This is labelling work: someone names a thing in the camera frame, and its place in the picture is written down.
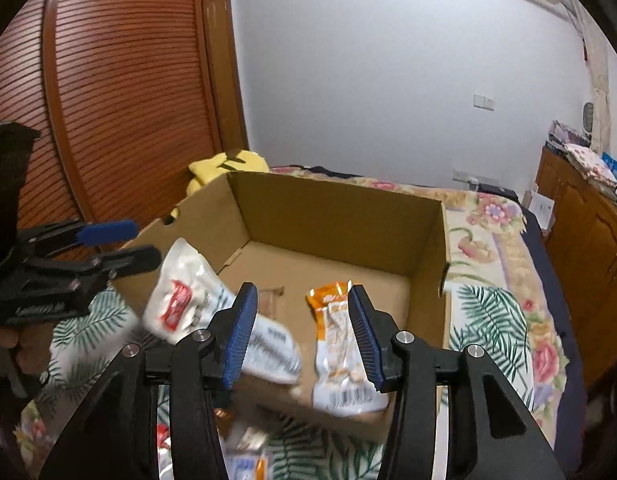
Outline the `person left hand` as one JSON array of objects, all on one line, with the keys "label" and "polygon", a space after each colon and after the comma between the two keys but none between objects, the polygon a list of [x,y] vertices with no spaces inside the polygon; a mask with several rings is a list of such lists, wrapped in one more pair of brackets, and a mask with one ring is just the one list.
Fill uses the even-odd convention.
[{"label": "person left hand", "polygon": [[54,323],[0,327],[0,348],[16,349],[16,361],[27,375],[39,375],[48,367]]}]

